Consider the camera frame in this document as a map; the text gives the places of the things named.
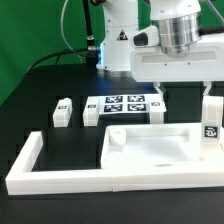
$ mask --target white plastic part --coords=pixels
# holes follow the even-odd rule
[[[98,97],[88,97],[83,112],[84,126],[97,126],[99,120],[100,99]]]
[[[209,144],[220,140],[223,118],[223,97],[204,96],[202,105],[202,139]]]
[[[191,44],[183,57],[169,57],[159,46],[136,48],[131,70],[137,82],[224,81],[223,61],[224,34],[213,34]]]
[[[163,124],[166,106],[161,94],[153,94],[149,98],[150,124]]]
[[[97,68],[111,72],[130,71],[132,48],[128,39],[138,31],[138,1],[107,0],[103,10],[106,36]]]
[[[126,130],[124,128],[110,129],[110,142],[113,145],[124,145],[126,143]]]
[[[137,142],[140,147],[134,149],[137,150],[137,154],[142,155],[144,151],[141,148],[141,138],[144,141],[146,140],[146,142],[143,142],[147,146],[145,153],[149,161],[145,157],[142,157],[143,160],[139,160],[139,156],[135,158],[129,156],[129,159],[132,158],[132,162],[130,163],[129,160],[129,163],[126,161],[121,164],[119,160],[125,154],[124,146],[126,144],[122,146],[113,145],[113,147],[119,148],[110,152],[108,157],[107,150],[112,147],[109,141],[109,130],[112,127],[108,127],[105,133],[101,164],[104,167],[103,161],[107,158],[110,162],[113,162],[112,169],[31,172],[43,145],[41,132],[34,132],[29,136],[6,177],[8,194],[59,194],[224,186],[222,149],[219,150],[218,154],[217,150],[210,150],[209,154],[204,153],[203,160],[197,161],[198,144],[200,143],[200,132],[198,130],[201,128],[201,123],[119,127],[126,129],[127,144],[130,144],[132,138],[139,138]],[[151,138],[149,141],[153,143],[152,146],[147,144],[148,137]],[[223,145],[223,140],[222,129],[219,148]],[[153,152],[153,147],[157,149],[153,153],[157,161],[152,160],[148,154],[149,146],[151,152]],[[116,164],[114,164],[115,158],[118,160],[118,166],[114,167]]]
[[[151,20],[166,20],[200,12],[198,0],[150,0]]]
[[[205,91],[203,93],[203,96],[207,96],[209,95],[210,90],[212,89],[212,82],[211,81],[204,81],[203,82],[204,86],[205,86]]]
[[[88,97],[83,112],[84,126],[97,126],[99,115],[149,113],[150,123],[164,123],[166,106],[161,94]]]
[[[148,44],[141,46],[141,47],[153,47],[153,46],[157,46],[159,44],[159,32],[156,26],[149,26],[143,30],[141,30],[140,32],[136,33],[133,37],[131,37],[129,39],[129,44],[131,47],[136,48],[138,46],[135,45],[134,43],[134,38],[135,36],[138,36],[141,33],[145,33],[148,37]]]
[[[53,114],[54,127],[67,127],[72,114],[72,100],[59,100]]]

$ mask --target green backdrop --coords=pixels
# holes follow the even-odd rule
[[[21,82],[34,61],[66,48],[60,34],[63,4],[64,0],[1,0],[0,105]],[[216,0],[214,5],[224,16],[224,0]],[[102,6],[90,8],[94,36],[100,43],[104,38]],[[139,0],[139,28],[149,24],[149,7]],[[220,22],[216,16],[203,3],[202,26],[218,25]],[[65,33],[74,48],[86,47],[82,0],[70,0],[65,16]],[[79,63],[79,60],[70,55],[63,57],[60,63]]]

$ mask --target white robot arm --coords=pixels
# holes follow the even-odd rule
[[[200,36],[198,0],[150,0],[152,25],[130,39],[137,82],[224,81],[224,34]]]

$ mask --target black tabletop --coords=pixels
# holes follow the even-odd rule
[[[201,83],[165,84],[166,123],[199,122]],[[8,196],[5,177],[31,131],[41,130],[44,147],[33,172],[100,169],[105,128],[149,123],[147,114],[100,116],[84,127],[88,96],[155,93],[151,83],[97,76],[85,65],[44,66],[33,70],[0,107],[0,223],[222,223],[224,188]],[[213,95],[224,96],[223,83]],[[69,127],[54,128],[59,99],[72,99]]]

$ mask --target white block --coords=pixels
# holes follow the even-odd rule
[[[165,103],[160,94],[149,95],[149,118],[151,124],[163,124],[164,112],[166,112]]]
[[[83,112],[84,126],[97,126],[99,119],[99,97],[88,97],[86,106]]]
[[[111,128],[110,142],[113,145],[124,145],[126,143],[126,130],[124,128]]]
[[[202,140],[210,144],[220,140],[223,97],[204,96],[202,104]]]
[[[53,114],[54,127],[67,127],[72,114],[72,101],[69,98],[59,100]]]

